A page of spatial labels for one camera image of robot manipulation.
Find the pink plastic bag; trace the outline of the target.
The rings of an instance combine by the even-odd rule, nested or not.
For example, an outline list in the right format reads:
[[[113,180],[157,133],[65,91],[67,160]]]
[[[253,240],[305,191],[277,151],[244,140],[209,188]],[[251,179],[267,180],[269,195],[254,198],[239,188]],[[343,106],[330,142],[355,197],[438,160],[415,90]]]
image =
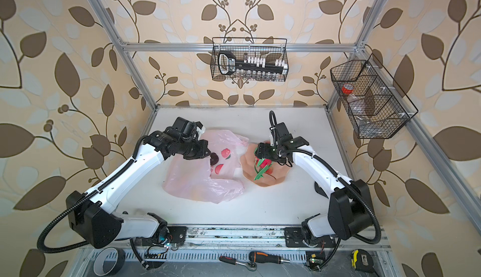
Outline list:
[[[174,156],[162,184],[164,191],[177,198],[215,204],[242,195],[241,156],[247,151],[249,139],[230,130],[208,130],[202,138],[219,156],[219,162],[211,166],[210,156],[199,160]]]

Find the red toy dragon fruit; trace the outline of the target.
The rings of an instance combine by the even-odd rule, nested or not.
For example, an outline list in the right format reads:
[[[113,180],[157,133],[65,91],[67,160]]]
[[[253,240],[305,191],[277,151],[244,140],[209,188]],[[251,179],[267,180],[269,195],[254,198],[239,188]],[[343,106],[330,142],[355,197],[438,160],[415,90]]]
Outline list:
[[[269,159],[256,159],[254,162],[254,170],[256,172],[256,176],[254,180],[259,180],[264,177],[267,171],[271,168],[272,161]]]

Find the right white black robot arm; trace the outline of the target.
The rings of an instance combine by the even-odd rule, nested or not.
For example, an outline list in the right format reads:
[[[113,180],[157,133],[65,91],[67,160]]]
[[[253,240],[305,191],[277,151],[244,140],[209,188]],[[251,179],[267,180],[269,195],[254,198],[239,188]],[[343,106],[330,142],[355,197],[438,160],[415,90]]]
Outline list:
[[[352,180],[315,153],[303,137],[293,137],[284,123],[271,120],[270,143],[260,143],[254,155],[261,163],[269,160],[279,165],[298,166],[313,178],[329,201],[328,212],[303,222],[308,246],[317,246],[324,236],[337,238],[332,252],[319,264],[321,271],[334,257],[342,241],[356,238],[366,244],[378,244],[382,238],[366,182]]]

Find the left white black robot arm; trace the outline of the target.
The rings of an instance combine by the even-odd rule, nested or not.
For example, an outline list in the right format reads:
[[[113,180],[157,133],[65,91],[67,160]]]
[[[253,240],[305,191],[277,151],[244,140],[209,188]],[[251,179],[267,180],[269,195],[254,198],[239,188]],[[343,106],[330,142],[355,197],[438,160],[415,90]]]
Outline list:
[[[106,179],[87,190],[77,191],[66,199],[66,210],[59,214],[41,232],[37,249],[55,254],[91,245],[104,248],[114,241],[128,240],[131,244],[145,238],[152,245],[163,245],[172,240],[166,220],[154,213],[132,215],[117,213],[122,199],[152,169],[162,165],[169,157],[181,155],[185,160],[205,159],[210,156],[208,141],[201,139],[205,127],[181,117],[163,132],[155,131],[142,136],[133,154]],[[83,238],[82,242],[51,248],[45,241],[48,234],[64,218],[70,228]]]

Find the peach scalloped plastic plate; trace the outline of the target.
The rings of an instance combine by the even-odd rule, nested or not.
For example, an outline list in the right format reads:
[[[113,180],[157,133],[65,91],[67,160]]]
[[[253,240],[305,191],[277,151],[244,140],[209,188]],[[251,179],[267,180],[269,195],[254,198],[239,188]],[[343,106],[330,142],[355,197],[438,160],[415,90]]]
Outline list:
[[[282,183],[288,175],[290,167],[258,158],[255,155],[257,147],[257,144],[249,144],[245,154],[240,157],[244,177],[260,187]]]

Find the dark brown toy plum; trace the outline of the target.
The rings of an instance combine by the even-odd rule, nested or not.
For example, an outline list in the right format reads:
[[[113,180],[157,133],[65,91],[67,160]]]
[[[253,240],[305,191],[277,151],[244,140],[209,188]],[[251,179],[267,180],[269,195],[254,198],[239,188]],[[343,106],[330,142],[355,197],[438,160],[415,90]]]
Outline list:
[[[216,153],[210,155],[210,165],[215,166],[219,162],[219,156]]]

